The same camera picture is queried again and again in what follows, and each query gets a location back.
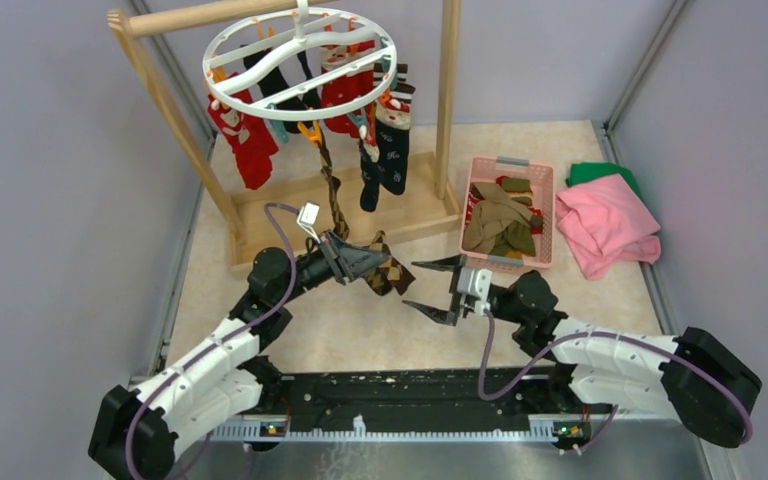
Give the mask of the argyle patterned sock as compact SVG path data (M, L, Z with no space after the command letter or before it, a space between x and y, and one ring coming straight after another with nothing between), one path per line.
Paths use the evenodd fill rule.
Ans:
M328 189L328 205L333 221L333 231L340 239L346 240L350 234L350 227L341 210L338 199L341 181L333 173L333 163L325 139L317 141L316 145L320 154L321 174L326 181Z
M393 256L386 241L386 233L383 230L379 230L368 245L373 250L387 254L388 259L367 273L364 280L368 287L378 296L386 296L392 292L397 293L399 296L404 296L416 278Z

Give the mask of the navy blue sock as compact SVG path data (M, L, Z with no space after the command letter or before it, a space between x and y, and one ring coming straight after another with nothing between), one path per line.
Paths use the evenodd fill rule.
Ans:
M379 149L372 143L371 130L366 125L358 128L358 150L363 188L359 204L363 211L374 212L379 201L381 172L377 163Z

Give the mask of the navy sock red cuff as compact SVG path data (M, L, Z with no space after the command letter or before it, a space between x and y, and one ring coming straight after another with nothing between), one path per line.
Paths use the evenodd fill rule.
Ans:
M395 97L379 101L375 111L376 142L381 185L394 195L406 190L410 129L410 105Z

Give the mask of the mustard sock striped cuff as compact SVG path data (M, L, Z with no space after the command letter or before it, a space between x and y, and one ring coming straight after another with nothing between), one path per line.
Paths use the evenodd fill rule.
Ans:
M409 73L408 63L398 63L395 76L388 74L388 69L382 62L373 65L373 87L378 87L383 81L389 82L389 92L399 101L411 103L416 88L407 82Z

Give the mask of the white round clip hanger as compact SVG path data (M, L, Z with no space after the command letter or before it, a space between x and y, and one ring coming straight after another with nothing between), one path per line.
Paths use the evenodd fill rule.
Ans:
M350 87L332 104L292 108L326 87L353 84L384 70L370 86ZM202 60L213 98L264 120L308 122L353 114L371 105L397 79L397 48L378 23L360 14L296 1L274 13L246 13L221 30Z

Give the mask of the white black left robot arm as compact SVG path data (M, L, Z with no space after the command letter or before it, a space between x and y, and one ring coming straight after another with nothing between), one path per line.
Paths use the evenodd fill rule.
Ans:
M101 401L89 457L115 479L164 479L181 455L230 417L279 404L280 373L263 356L292 319L286 303L334 280L347 284L387 263L382 248L327 230L306 253L261 250L248 289L214 331L176 363Z

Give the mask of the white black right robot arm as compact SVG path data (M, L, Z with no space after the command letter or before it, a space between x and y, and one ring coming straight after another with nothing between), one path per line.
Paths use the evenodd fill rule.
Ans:
M580 404L607 404L680 422L711 444L735 449L754 434L751 412L763 383L710 332L638 335L600 327L558 310L558 298L536 270L507 287L492 271L462 255L419 261L417 267L452 276L451 303L443 310L412 302L432 321L454 326L473 313L488 321L478 377L484 379L497 321L516 325L513 341L530 358L555 363L560 376L546 385L549 404L572 412Z

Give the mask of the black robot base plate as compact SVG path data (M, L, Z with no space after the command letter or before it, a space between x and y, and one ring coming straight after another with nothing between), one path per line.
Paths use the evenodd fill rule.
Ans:
M502 389L514 367L287 373L270 383L260 402L239 418L259 421L262 433L483 434L532 430L540 420L581 424L607 414L607 404L585 405L548 367L536 367L495 400L478 389Z

